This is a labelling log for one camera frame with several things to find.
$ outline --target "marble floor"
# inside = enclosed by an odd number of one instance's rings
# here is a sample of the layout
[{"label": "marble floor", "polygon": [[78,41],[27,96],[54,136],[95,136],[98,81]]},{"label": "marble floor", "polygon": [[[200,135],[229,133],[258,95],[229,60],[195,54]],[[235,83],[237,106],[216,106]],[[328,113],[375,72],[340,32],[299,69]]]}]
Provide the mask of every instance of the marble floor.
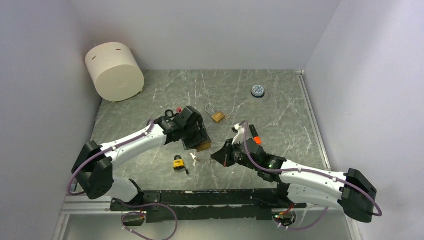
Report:
[{"label": "marble floor", "polygon": [[[243,120],[254,124],[265,151],[294,162],[325,169],[321,148],[311,124],[305,96],[292,70],[146,70],[143,92],[122,102],[101,103],[92,139],[108,143],[146,126],[149,119],[163,116],[166,109],[187,105],[203,116],[212,148],[196,153],[195,166],[181,142],[149,150],[115,172],[135,180],[143,190],[207,190],[274,188],[243,166],[223,167],[210,154],[234,136],[231,126]],[[267,98],[250,94],[253,85],[265,87]],[[227,119],[219,123],[205,112],[211,104]],[[173,170],[175,155],[181,155],[190,172]]]}]

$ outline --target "yellow padlock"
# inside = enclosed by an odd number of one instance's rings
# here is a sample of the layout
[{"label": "yellow padlock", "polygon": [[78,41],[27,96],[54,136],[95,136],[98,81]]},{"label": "yellow padlock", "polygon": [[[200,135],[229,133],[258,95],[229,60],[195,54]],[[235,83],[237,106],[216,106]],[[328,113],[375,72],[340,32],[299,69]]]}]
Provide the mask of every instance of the yellow padlock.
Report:
[{"label": "yellow padlock", "polygon": [[212,105],[207,105],[204,107],[204,110],[212,116],[212,119],[215,120],[215,122],[219,123],[221,120],[223,120],[225,118],[225,115],[222,111],[218,111],[215,107],[213,107]]},{"label": "yellow padlock", "polygon": [[184,161],[181,158],[180,155],[176,155],[173,158],[173,169],[175,170],[175,172],[177,173],[181,173],[184,172],[188,175],[189,174],[189,170],[186,168],[186,166],[184,165]]}]

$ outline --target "orange marker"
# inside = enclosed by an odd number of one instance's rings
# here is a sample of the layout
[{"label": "orange marker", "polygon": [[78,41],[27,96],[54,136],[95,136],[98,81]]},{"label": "orange marker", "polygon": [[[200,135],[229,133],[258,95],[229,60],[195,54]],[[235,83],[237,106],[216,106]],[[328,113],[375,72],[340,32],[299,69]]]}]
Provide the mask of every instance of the orange marker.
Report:
[{"label": "orange marker", "polygon": [[249,125],[249,129],[250,129],[250,132],[252,133],[253,140],[256,142],[256,144],[258,144],[258,145],[261,144],[262,141],[261,141],[261,138],[258,135],[258,132],[256,131],[255,126],[253,124]]}]

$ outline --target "brass padlock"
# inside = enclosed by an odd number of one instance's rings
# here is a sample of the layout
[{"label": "brass padlock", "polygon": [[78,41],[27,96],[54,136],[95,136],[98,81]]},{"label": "brass padlock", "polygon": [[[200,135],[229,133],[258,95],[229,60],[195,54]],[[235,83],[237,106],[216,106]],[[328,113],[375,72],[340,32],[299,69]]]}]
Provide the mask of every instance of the brass padlock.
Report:
[{"label": "brass padlock", "polygon": [[215,122],[219,123],[221,120],[225,118],[225,115],[222,111],[218,111],[215,107],[212,105],[207,105],[204,107],[204,110],[212,116],[212,119],[215,120]]}]

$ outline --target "white vertical cylinder stand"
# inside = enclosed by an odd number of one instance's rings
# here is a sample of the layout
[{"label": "white vertical cylinder stand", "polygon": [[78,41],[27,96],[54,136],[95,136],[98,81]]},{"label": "white vertical cylinder stand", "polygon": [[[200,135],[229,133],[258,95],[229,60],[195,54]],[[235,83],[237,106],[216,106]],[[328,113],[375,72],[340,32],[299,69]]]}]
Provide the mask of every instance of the white vertical cylinder stand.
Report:
[{"label": "white vertical cylinder stand", "polygon": [[122,43],[109,42],[91,49],[85,65],[98,94],[119,102],[143,90],[145,78],[131,50]]}]

